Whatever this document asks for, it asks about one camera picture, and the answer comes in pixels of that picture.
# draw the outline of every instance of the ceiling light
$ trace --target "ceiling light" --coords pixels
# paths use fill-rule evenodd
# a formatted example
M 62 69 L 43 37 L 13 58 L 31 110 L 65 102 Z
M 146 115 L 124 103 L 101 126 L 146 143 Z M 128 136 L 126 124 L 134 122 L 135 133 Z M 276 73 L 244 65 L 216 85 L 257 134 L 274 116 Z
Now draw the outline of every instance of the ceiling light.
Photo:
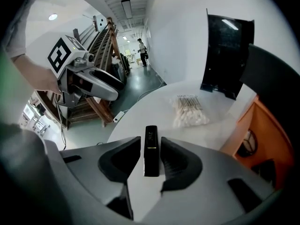
M 57 18 L 57 14 L 53 13 L 52 15 L 49 16 L 49 20 L 54 20 Z
M 126 18 L 132 18 L 132 10 L 131 10 L 131 3 L 130 0 L 122 0 L 121 1 Z
M 239 30 L 236 26 L 234 26 L 230 21 L 226 19 L 222 19 L 223 22 L 225 22 L 229 27 L 232 27 L 234 30 Z

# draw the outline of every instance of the cable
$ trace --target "cable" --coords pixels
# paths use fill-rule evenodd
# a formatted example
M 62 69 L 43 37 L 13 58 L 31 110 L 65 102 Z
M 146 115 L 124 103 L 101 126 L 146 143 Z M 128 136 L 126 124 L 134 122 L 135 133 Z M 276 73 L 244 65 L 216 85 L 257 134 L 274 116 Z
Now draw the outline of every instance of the cable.
M 65 150 L 66 147 L 67 147 L 67 141 L 66 141 L 66 136 L 65 136 L 64 130 L 63 130 L 63 128 L 62 128 L 62 112 L 61 112 L 61 110 L 60 110 L 60 106 L 57 105 L 57 103 L 58 103 L 57 94 L 55 94 L 54 97 L 55 97 L 55 103 L 56 103 L 56 107 L 57 107 L 57 111 L 58 111 L 58 116 L 59 116 L 59 118 L 60 118 L 60 132 L 61 132 L 61 139 L 62 139 L 62 142 L 63 142 L 64 145 L 65 145 L 65 147 L 64 147 L 63 150 Z
M 161 84 L 160 84 L 160 86 L 159 86 L 158 88 L 155 88 L 155 89 L 146 91 L 146 92 L 144 92 L 143 94 L 141 94 L 141 95 L 139 96 L 139 98 L 137 99 L 137 102 L 140 100 L 140 98 L 141 98 L 142 95 L 144 95 L 145 93 L 148 93 L 148 92 L 152 92 L 152 91 L 154 91 L 154 90 L 156 90 L 156 89 L 159 89 L 159 88 L 161 87 L 161 85 L 163 85 L 163 83 L 164 83 L 164 82 L 161 82 Z

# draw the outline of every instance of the white table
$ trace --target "white table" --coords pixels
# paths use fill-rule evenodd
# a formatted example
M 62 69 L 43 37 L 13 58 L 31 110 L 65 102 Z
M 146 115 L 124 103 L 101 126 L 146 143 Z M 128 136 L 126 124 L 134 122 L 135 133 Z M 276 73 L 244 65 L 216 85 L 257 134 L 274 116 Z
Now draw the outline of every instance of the white table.
M 160 199 L 160 190 L 165 175 L 163 164 L 158 178 L 143 176 L 143 153 L 145 128 L 156 125 L 158 143 L 162 136 L 170 137 L 203 147 L 219 150 L 235 128 L 237 119 L 249 106 L 255 93 L 243 85 L 237 101 L 226 98 L 223 93 L 200 90 L 201 81 L 178 82 L 164 86 L 137 102 L 119 121 L 108 142 L 128 137 L 140 136 L 141 156 L 128 178 L 128 189 L 134 220 L 143 217 Z M 169 100 L 176 95 L 196 94 L 203 111 L 210 119 L 207 125 L 186 128 L 173 128 L 175 112 Z

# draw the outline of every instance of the hallway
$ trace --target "hallway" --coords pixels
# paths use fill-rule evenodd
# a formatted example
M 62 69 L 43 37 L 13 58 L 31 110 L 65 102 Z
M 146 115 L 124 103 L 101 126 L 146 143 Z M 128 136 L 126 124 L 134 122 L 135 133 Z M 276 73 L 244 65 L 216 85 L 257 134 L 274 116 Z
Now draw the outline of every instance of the hallway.
M 132 67 L 133 69 L 130 70 L 130 74 L 127 77 L 125 89 L 121 92 L 120 98 L 112 104 L 111 110 L 114 116 L 120 111 L 130 109 L 137 102 L 141 94 L 159 87 L 162 83 L 157 73 L 150 66 L 134 67 L 133 65 Z M 67 139 L 66 149 L 106 143 L 116 125 L 117 123 L 110 123 L 106 127 L 102 127 L 100 119 L 73 124 L 68 131 L 65 131 Z M 55 140 L 54 142 L 59 149 L 64 147 L 60 132 L 59 134 L 55 134 L 54 130 L 49 129 L 48 133 L 44 135 L 44 139 Z

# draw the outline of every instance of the plastic bag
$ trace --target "plastic bag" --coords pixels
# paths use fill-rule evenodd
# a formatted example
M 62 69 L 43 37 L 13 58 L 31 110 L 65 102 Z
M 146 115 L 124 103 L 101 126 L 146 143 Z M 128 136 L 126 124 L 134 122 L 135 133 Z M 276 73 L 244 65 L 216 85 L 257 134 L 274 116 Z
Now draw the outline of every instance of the plastic bag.
M 170 101 L 176 111 L 173 126 L 175 128 L 207 124 L 210 120 L 196 95 L 177 95 Z

